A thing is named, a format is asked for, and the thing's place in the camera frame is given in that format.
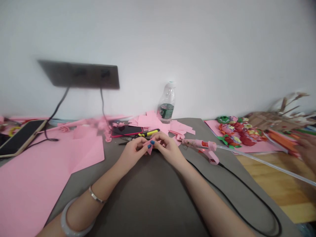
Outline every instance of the hot glue gun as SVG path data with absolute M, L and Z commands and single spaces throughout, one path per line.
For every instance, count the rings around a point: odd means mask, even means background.
M 215 142 L 204 142 L 202 140 L 194 139 L 182 139 L 182 144 L 188 147 L 198 149 L 199 153 L 204 153 L 208 157 L 208 161 L 212 165 L 217 165 L 220 162 L 218 157 L 214 153 L 217 147 Z

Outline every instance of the bangle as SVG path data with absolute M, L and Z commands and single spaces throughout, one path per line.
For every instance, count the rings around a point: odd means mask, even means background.
M 61 225 L 62 225 L 62 229 L 63 229 L 63 232 L 66 234 L 67 237 L 83 237 L 85 236 L 86 234 L 88 234 L 88 232 L 92 229 L 94 223 L 95 223 L 95 220 L 92 222 L 92 224 L 85 230 L 81 231 L 81 232 L 76 232 L 76 231 L 73 231 L 72 229 L 69 228 L 69 226 L 67 225 L 67 221 L 66 221 L 66 214 L 67 214 L 67 211 L 68 211 L 68 208 L 70 207 L 70 205 L 76 200 L 77 198 L 71 200 L 64 208 L 63 210 L 63 213 L 62 213 L 62 216 L 60 218 L 60 222 L 61 222 Z
M 91 194 L 91 196 L 92 196 L 92 198 L 93 198 L 94 200 L 96 200 L 96 201 L 98 201 L 98 202 L 100 202 L 100 203 L 105 203 L 105 202 L 106 202 L 106 201 L 103 201 L 103 200 L 99 199 L 99 198 L 92 192 L 91 186 L 89 187 L 89 192 L 90 192 L 90 194 Z

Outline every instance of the hand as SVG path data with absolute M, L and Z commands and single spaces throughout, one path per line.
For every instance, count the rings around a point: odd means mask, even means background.
M 161 141 L 161 143 L 155 142 L 154 146 L 172 166 L 176 167 L 186 161 L 175 141 L 165 133 L 157 132 L 151 138 Z
M 305 136 L 298 140 L 295 148 L 301 154 L 303 161 L 316 174 L 316 136 Z
M 145 142 L 147 142 L 147 140 L 144 137 L 138 137 L 126 144 L 124 151 L 117 161 L 117 164 L 119 164 L 125 172 L 133 168 L 137 161 L 147 152 L 149 147 L 143 147 Z

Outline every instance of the smartphone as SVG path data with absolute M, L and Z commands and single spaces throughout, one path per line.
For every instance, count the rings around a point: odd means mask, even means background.
M 41 131 L 47 120 L 27 122 L 13 137 L 0 146 L 0 158 L 17 156 L 33 141 L 36 133 Z
M 132 135 L 136 135 L 139 133 L 143 133 L 143 131 L 144 130 L 142 127 L 134 127 L 134 126 L 125 125 L 125 126 L 121 126 L 121 127 L 112 128 L 111 137 L 113 137 L 113 138 L 123 137 L 123 135 L 132 136 Z

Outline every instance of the scissors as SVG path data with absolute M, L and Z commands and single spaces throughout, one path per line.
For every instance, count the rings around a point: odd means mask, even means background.
M 139 133 L 139 134 L 136 134 L 135 136 L 133 136 L 133 137 L 121 137 L 121 139 L 123 139 L 123 140 L 125 140 L 125 141 L 127 141 L 127 142 L 124 142 L 124 143 L 119 143 L 119 145 L 126 145 L 128 142 L 130 142 L 131 140 L 133 140 L 133 139 L 135 139 L 135 138 L 138 138 L 138 137 L 148 137 L 148 136 L 150 136 L 150 135 L 152 135 L 152 134 L 154 134 L 154 133 L 157 133 L 157 132 L 159 132 L 160 131 L 160 129 L 159 128 L 157 128 L 157 129 L 155 129 L 155 130 L 153 130 L 153 131 L 150 131 L 150 132 L 145 132 L 145 133 Z

